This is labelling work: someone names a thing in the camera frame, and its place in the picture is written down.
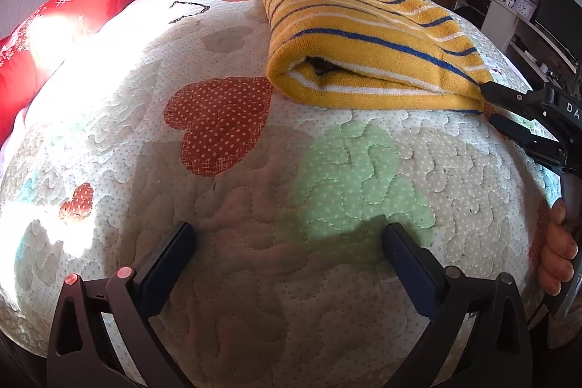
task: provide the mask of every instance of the television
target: television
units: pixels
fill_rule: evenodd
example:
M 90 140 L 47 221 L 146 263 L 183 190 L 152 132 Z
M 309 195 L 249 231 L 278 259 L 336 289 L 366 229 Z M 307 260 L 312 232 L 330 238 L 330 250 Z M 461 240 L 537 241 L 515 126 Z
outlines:
M 535 21 L 572 56 L 582 60 L 582 7 L 574 0 L 542 0 Z

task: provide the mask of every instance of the human hand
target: human hand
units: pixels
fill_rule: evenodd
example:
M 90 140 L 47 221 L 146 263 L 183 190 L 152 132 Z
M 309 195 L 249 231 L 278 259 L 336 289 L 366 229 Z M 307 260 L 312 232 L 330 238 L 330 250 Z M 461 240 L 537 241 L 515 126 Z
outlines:
M 561 282 L 570 281 L 574 276 L 574 267 L 569 260 L 578 253 L 578 246 L 562 225 L 566 218 L 566 206 L 561 199 L 552 206 L 550 216 L 552 222 L 545 231 L 538 281 L 543 291 L 556 296 L 560 293 Z

